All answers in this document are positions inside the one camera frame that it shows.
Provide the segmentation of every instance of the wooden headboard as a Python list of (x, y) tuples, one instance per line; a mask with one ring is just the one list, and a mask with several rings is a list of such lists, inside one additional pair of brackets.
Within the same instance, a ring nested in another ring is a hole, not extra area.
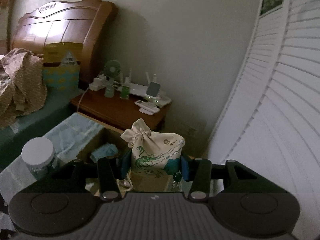
[(83, 43), (79, 85), (88, 84), (102, 68), (92, 58), (95, 43), (104, 24), (112, 21), (117, 11), (113, 3), (102, 0), (44, 4), (19, 20), (11, 49), (25, 48), (42, 54), (49, 43)]

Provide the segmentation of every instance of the wooden nightstand top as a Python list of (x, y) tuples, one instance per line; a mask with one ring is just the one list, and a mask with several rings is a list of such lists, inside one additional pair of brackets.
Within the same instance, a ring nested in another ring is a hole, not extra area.
[[(121, 99), (120, 92), (115, 91), (114, 97), (106, 98), (104, 92), (104, 89), (88, 90), (81, 100), (79, 112), (121, 130), (132, 128), (133, 123), (140, 118), (152, 131), (158, 130), (170, 108), (168, 104), (157, 114), (147, 115), (139, 112), (140, 107), (135, 105), (135, 102), (141, 100), (141, 97), (130, 95), (128, 100)], [(71, 99), (71, 104), (77, 107), (80, 97), (81, 95)]]

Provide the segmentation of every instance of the plastic jar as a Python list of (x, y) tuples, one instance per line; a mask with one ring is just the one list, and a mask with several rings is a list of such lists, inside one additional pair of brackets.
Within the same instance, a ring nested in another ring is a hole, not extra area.
[(21, 157), (36, 179), (42, 179), (58, 168), (53, 143), (45, 137), (36, 137), (28, 141), (22, 148)]

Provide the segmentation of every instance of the smartphone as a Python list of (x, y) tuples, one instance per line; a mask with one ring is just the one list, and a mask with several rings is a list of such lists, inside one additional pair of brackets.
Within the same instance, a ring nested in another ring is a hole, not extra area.
[(159, 94), (159, 90), (160, 90), (160, 84), (155, 82), (150, 82), (146, 94), (149, 97), (156, 98)]

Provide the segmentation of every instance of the green fan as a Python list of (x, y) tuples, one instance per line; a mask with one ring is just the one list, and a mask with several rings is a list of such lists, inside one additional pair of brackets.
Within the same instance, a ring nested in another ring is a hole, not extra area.
[(121, 72), (121, 65), (116, 60), (109, 60), (103, 68), (103, 74), (109, 78), (107, 85), (106, 85), (106, 91), (104, 93), (104, 96), (107, 98), (111, 98), (115, 94), (115, 88), (113, 87), (113, 82), (115, 81), (115, 78), (119, 76)]
[(115, 78), (121, 73), (121, 65), (116, 60), (109, 60), (103, 68), (103, 74), (109, 78), (109, 83), (113, 84)]

